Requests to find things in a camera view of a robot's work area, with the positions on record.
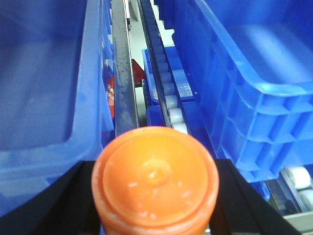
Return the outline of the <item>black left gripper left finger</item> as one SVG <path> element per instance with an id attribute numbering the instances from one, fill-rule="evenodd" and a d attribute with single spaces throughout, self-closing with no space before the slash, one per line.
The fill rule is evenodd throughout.
<path id="1" fill-rule="evenodd" d="M 0 218 L 2 235 L 99 235 L 93 201 L 94 161 L 79 162 L 51 186 Z"/>

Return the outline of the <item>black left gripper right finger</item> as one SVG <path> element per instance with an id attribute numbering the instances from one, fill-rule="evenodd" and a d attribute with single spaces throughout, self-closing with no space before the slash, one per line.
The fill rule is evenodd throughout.
<path id="1" fill-rule="evenodd" d="M 216 159 L 220 183 L 209 222 L 212 235 L 299 235 L 243 178 L 230 160 Z"/>

